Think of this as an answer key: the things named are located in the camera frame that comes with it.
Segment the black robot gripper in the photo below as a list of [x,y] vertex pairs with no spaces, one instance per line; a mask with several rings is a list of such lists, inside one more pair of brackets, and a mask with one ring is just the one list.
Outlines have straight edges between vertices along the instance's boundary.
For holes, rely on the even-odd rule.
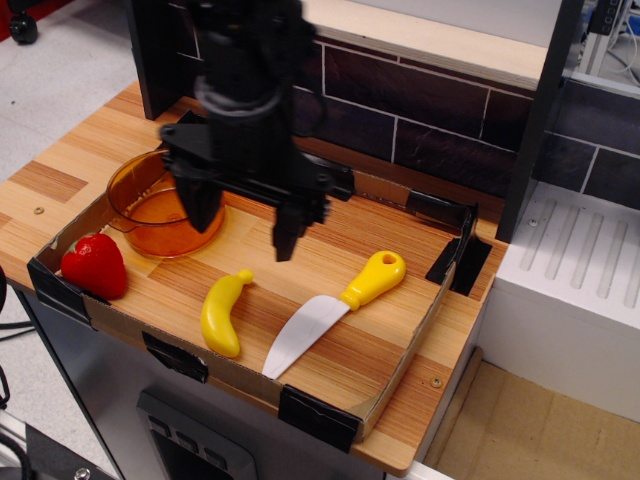
[[289,261],[307,226],[325,221],[331,190],[331,176],[294,144],[291,90],[277,87],[240,102],[200,86],[196,97],[207,114],[204,123],[160,129],[169,148],[165,167],[191,225],[199,233],[209,228],[223,191],[273,206],[276,261]]

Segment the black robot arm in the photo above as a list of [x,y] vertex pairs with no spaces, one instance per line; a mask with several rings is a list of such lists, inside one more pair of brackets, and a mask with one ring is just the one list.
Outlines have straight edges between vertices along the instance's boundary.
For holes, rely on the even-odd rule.
[[332,177],[294,142],[293,87],[313,50],[298,1],[193,1],[203,124],[167,124],[165,168],[192,226],[204,232],[231,192],[276,210],[272,243],[291,259],[307,227],[323,222]]

